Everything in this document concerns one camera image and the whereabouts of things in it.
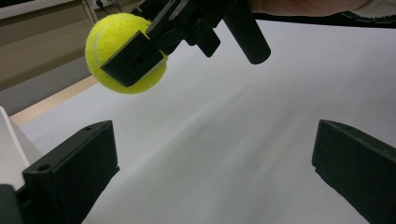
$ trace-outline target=cable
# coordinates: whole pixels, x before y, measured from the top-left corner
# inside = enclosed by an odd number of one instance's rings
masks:
[[[114,5],[116,5],[116,7],[119,9],[120,12],[122,12],[122,7],[120,6],[119,2],[117,2],[117,0],[110,0],[111,2],[114,3]]]
[[[110,13],[105,10],[105,7],[103,6],[103,2],[101,0],[96,0],[96,5],[99,6],[99,8],[101,8],[107,15],[110,15]]]

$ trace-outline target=yellow tennis ball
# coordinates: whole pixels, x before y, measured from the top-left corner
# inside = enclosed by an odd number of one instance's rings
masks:
[[[106,74],[100,67],[134,34],[143,34],[150,23],[144,18],[129,13],[118,13],[107,16],[97,22],[88,35],[85,45],[85,58],[91,74],[105,87],[120,93],[139,93],[150,89],[163,76],[167,56],[162,65],[143,76],[131,87],[122,86],[117,80]]]

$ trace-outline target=white backdrop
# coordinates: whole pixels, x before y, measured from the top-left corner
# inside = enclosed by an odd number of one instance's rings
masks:
[[[207,59],[182,44],[139,95],[101,85],[21,126],[48,152],[112,119],[120,172],[94,224],[367,223],[315,173],[320,119],[396,146],[396,31],[260,21],[270,59],[251,65],[224,24]]]

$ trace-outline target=white surface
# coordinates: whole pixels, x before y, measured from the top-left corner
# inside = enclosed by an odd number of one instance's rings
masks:
[[[184,43],[139,95],[100,85],[21,128],[47,152],[112,119],[120,172],[92,224],[367,223],[315,173],[320,119],[396,146],[396,31],[261,22],[251,65],[223,24],[207,59]]]
[[[0,106],[0,184],[20,188],[24,184],[21,172],[40,157],[41,153]]]

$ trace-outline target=black handle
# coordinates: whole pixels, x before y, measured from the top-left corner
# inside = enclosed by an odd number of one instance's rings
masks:
[[[252,64],[270,57],[270,47],[245,0],[237,1],[223,19]]]

